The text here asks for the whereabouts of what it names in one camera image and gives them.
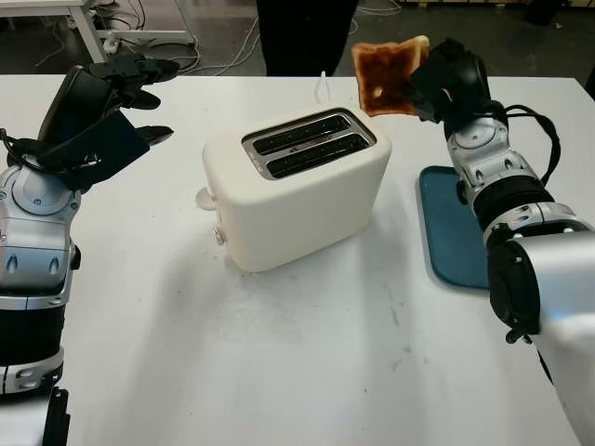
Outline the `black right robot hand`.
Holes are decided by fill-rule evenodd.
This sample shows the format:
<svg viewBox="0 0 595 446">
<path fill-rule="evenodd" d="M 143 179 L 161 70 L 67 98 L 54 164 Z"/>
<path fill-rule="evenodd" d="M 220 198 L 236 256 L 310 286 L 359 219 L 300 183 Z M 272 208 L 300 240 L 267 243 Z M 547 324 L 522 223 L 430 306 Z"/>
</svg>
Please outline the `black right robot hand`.
<svg viewBox="0 0 595 446">
<path fill-rule="evenodd" d="M 417 116 L 436 124 L 464 124 L 491 99 L 481 58 L 447 38 L 410 75 L 403 92 Z"/>
</svg>

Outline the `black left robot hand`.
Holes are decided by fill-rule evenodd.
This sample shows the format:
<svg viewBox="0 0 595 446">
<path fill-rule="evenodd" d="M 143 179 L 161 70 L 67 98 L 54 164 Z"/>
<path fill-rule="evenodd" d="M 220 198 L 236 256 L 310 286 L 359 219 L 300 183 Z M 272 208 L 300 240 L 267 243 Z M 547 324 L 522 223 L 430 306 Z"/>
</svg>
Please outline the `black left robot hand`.
<svg viewBox="0 0 595 446">
<path fill-rule="evenodd" d="M 59 145 L 121 108 L 155 110 L 161 100 L 146 85 L 175 78 L 177 62 L 125 54 L 106 62 L 71 68 L 64 77 L 39 130 L 38 139 Z"/>
</svg>

